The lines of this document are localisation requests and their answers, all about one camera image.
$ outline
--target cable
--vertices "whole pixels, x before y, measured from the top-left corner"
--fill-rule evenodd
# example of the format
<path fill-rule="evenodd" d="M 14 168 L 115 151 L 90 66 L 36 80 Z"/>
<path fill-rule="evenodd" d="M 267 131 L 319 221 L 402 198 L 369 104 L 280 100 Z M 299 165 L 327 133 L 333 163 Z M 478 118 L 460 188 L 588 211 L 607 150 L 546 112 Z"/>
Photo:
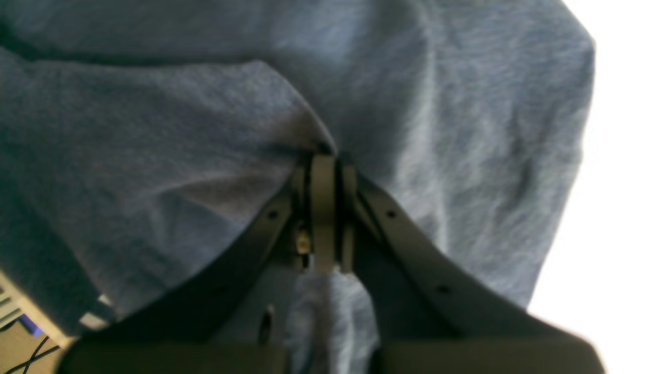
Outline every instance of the cable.
<path fill-rule="evenodd" d="M 22 369 L 22 368 L 24 368 L 24 367 L 26 367 L 26 366 L 32 364 L 33 362 L 38 361 L 38 360 L 41 359 L 42 357 L 50 355 L 51 353 L 57 351 L 58 349 L 60 349 L 60 347 L 53 347 L 53 348 L 50 348 L 50 349 L 44 351 L 43 353 L 40 353 L 40 354 L 34 356 L 33 358 L 29 359 L 28 361 L 26 361 L 26 362 L 24 362 L 24 363 L 21 363 L 21 364 L 18 364 L 18 365 L 16 365 L 16 366 L 12 367 L 10 370 L 7 370 L 4 374 L 12 374 L 12 373 L 14 373 L 15 371 L 18 371 L 18 370 L 20 370 L 20 369 Z"/>
<path fill-rule="evenodd" d="M 32 360 L 32 359 L 35 358 L 35 356 L 39 353 L 39 350 L 41 349 L 41 347 L 43 347 L 44 344 L 45 344 L 48 340 L 49 340 L 49 336 L 47 335 L 47 336 L 44 338 L 44 340 L 42 340 L 41 343 L 39 343 L 39 345 L 37 346 L 37 348 L 35 349 L 35 351 L 33 352 L 33 354 L 30 356 L 30 359 L 29 359 L 28 361 L 30 361 L 30 360 Z M 23 374 L 28 374 L 28 369 L 30 369 L 30 363 L 28 363 L 28 365 L 25 366 L 25 369 L 23 370 Z"/>

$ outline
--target white background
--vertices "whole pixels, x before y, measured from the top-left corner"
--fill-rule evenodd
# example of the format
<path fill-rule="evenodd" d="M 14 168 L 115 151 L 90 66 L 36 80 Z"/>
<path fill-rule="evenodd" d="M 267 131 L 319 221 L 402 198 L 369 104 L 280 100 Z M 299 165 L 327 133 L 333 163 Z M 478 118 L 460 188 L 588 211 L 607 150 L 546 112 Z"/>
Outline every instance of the white background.
<path fill-rule="evenodd" d="M 530 312 L 665 374 L 665 1 L 567 0 L 596 41 L 584 160 Z"/>

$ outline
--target gray fleece fabric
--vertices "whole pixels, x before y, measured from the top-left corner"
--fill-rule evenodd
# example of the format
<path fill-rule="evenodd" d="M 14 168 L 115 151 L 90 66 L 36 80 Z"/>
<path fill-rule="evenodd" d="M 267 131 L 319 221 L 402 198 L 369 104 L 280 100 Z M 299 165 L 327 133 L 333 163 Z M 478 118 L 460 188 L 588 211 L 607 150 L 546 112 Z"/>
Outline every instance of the gray fleece fabric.
<path fill-rule="evenodd" d="M 0 23 L 0 267 L 68 333 L 197 274 L 321 149 L 528 304 L 593 81 L 559 0 L 4 0 Z M 294 373 L 363 372 L 366 292 L 308 277 Z"/>

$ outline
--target blue fabric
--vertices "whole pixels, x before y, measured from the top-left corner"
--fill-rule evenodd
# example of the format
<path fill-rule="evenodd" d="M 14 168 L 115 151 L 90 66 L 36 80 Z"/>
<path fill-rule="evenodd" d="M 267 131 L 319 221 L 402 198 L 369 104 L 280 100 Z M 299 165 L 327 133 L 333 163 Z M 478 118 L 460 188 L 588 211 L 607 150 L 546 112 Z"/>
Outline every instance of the blue fabric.
<path fill-rule="evenodd" d="M 18 282 L 69 331 L 89 305 L 68 284 L 140 309 L 320 147 L 528 304 L 593 81 L 593 42 L 560 1 L 7 0 L 0 21 L 0 264 L 31 269 Z M 360 284 L 298 287 L 294 370 L 362 372 L 377 336 Z"/>

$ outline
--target screw hole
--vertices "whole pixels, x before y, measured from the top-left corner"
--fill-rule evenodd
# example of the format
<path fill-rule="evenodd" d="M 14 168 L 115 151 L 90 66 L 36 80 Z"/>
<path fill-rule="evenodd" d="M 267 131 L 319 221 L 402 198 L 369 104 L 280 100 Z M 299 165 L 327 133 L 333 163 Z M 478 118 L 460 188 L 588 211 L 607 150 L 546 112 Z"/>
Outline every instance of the screw hole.
<path fill-rule="evenodd" d="M 212 294 L 213 295 L 219 295 L 220 293 L 225 293 L 228 289 L 226 288 L 225 285 L 218 285 L 213 287 L 212 289 Z"/>
<path fill-rule="evenodd" d="M 265 345 L 270 340 L 270 333 L 273 330 L 273 319 L 275 318 L 275 307 L 269 304 L 263 312 L 261 325 L 259 326 L 259 344 Z"/>
<path fill-rule="evenodd" d="M 436 286 L 436 291 L 442 295 L 450 295 L 452 289 L 445 284 L 439 284 Z"/>

